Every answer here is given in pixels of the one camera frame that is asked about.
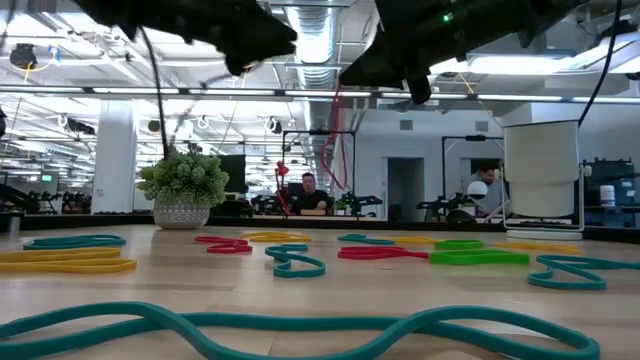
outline potted plant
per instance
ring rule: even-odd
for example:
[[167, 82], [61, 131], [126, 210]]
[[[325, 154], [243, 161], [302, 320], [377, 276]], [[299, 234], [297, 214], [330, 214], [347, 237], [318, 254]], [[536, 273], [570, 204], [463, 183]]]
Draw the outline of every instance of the potted plant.
[[343, 199], [336, 201], [336, 215], [346, 215], [347, 202]]
[[209, 219], [211, 207], [225, 200], [229, 175], [216, 156], [172, 149], [168, 159], [142, 169], [138, 188], [155, 200], [153, 219], [163, 229], [192, 230]]

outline computer monitor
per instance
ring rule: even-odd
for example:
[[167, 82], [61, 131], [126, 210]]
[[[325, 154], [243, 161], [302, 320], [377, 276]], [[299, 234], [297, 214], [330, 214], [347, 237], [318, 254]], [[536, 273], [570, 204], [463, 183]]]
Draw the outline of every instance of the computer monitor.
[[304, 187], [302, 183], [288, 183], [287, 188], [289, 189], [289, 194], [291, 196], [300, 196], [304, 194]]
[[224, 187], [225, 192], [245, 193], [245, 155], [223, 155], [220, 158], [220, 169], [229, 174], [229, 182]]

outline black shirt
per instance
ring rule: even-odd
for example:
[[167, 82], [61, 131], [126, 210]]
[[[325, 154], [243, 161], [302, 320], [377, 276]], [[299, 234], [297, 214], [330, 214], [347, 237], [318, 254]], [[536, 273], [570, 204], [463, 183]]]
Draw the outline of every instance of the black shirt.
[[322, 190], [316, 190], [310, 194], [300, 194], [298, 195], [296, 202], [293, 204], [293, 213], [300, 214], [300, 210], [314, 210], [318, 207], [318, 203], [320, 201], [327, 203], [327, 209], [331, 207], [329, 194]]

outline person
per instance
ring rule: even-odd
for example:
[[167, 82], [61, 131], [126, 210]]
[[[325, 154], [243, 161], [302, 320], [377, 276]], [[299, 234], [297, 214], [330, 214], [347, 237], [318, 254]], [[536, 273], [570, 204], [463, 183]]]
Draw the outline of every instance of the person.
[[[495, 164], [492, 162], [484, 162], [480, 164], [478, 171], [471, 175], [470, 182], [482, 181], [487, 185], [487, 195], [476, 200], [477, 215], [479, 217], [486, 217], [493, 213], [500, 205], [502, 205], [502, 179], [496, 179]], [[505, 193], [505, 201], [509, 200], [509, 195]], [[506, 206], [507, 214], [509, 213], [509, 206]]]
[[300, 214], [301, 210], [327, 210], [331, 207], [329, 194], [316, 189], [316, 178], [311, 173], [302, 175], [304, 194], [298, 194], [293, 204], [293, 213]]

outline red cable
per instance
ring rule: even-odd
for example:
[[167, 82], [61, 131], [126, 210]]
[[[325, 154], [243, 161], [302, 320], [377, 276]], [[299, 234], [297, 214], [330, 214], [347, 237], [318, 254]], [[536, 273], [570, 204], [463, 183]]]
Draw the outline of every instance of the red cable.
[[279, 176], [280, 176], [280, 172], [278, 171], [278, 169], [276, 169], [276, 195], [278, 196], [278, 200], [282, 205], [282, 211], [284, 211], [286, 215], [291, 215], [291, 213], [289, 212], [289, 207], [287, 206], [287, 203], [282, 198], [282, 194], [281, 194], [282, 189], [280, 188], [280, 180], [278, 180]]
[[408, 251], [398, 246], [347, 246], [338, 252], [340, 259], [351, 260], [378, 260], [405, 256], [429, 258], [429, 254], [426, 252]]
[[219, 244], [209, 246], [208, 253], [214, 254], [235, 254], [252, 252], [253, 247], [244, 239], [229, 239], [219, 236], [198, 236], [196, 242], [200, 244]]
[[343, 172], [344, 172], [343, 184], [340, 184], [340, 182], [336, 178], [336, 175], [333, 173], [333, 171], [331, 171], [331, 169], [327, 165], [327, 160], [326, 160], [326, 155], [325, 155], [327, 146], [329, 146], [329, 144], [335, 144], [335, 140], [338, 137], [337, 131], [339, 131], [339, 129], [341, 127], [340, 126], [340, 105], [342, 104], [342, 97], [339, 96], [341, 87], [342, 87], [342, 85], [338, 84], [338, 88], [336, 89], [336, 93], [334, 94], [333, 100], [331, 102], [331, 115], [332, 115], [332, 119], [333, 119], [333, 128], [332, 128], [332, 131], [331, 131], [331, 135], [329, 136], [329, 139], [327, 139], [327, 142], [322, 146], [322, 150], [320, 151], [320, 160], [321, 160], [322, 167], [331, 176], [331, 179], [333, 179], [333, 181], [335, 182], [336, 186], [341, 190], [345, 190], [345, 187], [347, 186], [347, 161], [346, 161], [347, 156], [346, 156], [346, 152], [345, 152], [345, 149], [344, 149], [344, 139], [342, 139], [342, 137], [340, 137], [343, 140], [342, 141], [342, 146], [341, 146], [341, 148], [342, 148], [341, 149], [342, 150], [342, 167], [343, 167]]

